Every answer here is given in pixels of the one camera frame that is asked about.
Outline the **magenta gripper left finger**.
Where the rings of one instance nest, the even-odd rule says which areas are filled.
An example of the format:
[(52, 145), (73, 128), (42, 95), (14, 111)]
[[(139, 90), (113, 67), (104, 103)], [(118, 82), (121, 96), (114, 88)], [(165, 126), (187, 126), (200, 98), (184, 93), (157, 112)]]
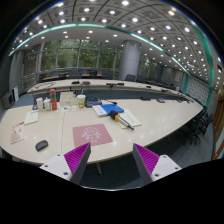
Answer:
[(79, 185), (90, 153), (91, 144), (86, 143), (66, 154), (55, 155), (41, 169)]

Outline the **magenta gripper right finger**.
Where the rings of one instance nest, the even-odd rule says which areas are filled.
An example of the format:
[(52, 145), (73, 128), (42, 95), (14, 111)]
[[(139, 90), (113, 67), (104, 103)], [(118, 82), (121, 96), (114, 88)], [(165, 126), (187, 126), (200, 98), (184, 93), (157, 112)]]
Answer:
[(133, 144), (133, 156), (143, 185), (181, 170), (168, 155), (158, 155), (138, 144)]

